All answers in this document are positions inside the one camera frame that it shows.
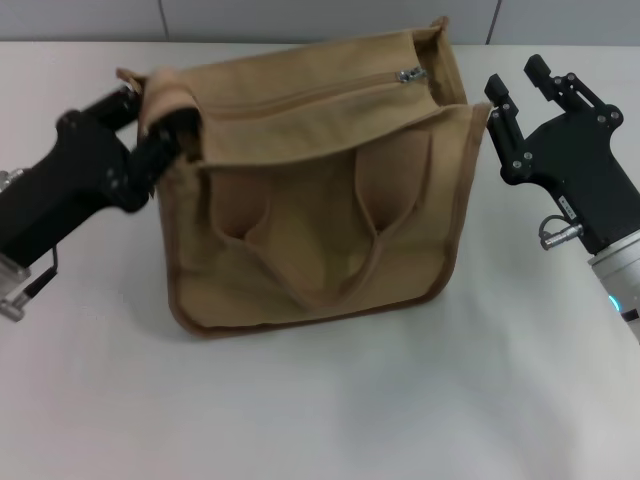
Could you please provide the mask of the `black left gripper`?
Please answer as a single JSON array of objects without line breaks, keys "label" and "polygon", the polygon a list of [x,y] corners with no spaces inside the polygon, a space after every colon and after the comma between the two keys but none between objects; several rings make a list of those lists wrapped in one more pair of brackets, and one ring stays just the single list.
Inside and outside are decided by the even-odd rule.
[{"label": "black left gripper", "polygon": [[99,210],[140,210],[173,162],[199,149],[201,116],[190,107],[154,121],[129,154],[116,133],[140,105],[124,85],[58,121],[50,153],[0,192],[1,254],[28,267]]}]

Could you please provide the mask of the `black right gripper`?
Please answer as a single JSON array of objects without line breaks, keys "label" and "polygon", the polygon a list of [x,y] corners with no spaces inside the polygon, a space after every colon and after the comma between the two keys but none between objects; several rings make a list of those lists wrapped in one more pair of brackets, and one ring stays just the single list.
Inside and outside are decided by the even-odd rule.
[{"label": "black right gripper", "polygon": [[565,113],[523,137],[519,110],[499,77],[484,93],[493,105],[487,130],[509,185],[530,183],[546,190],[562,215],[584,227],[581,242],[598,253],[640,229],[640,191],[611,151],[611,136],[624,120],[574,73],[551,75],[539,54],[524,67],[534,87]]}]

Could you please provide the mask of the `khaki canvas food bag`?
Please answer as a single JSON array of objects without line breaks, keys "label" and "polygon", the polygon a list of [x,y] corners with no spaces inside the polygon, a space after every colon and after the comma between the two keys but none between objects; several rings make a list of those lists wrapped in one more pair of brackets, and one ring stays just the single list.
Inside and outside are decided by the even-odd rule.
[{"label": "khaki canvas food bag", "polygon": [[[453,273],[490,107],[448,21],[187,69],[117,74],[141,140],[172,108],[199,149],[159,180],[168,303],[221,337],[434,299]],[[428,77],[400,83],[420,66]]]}]

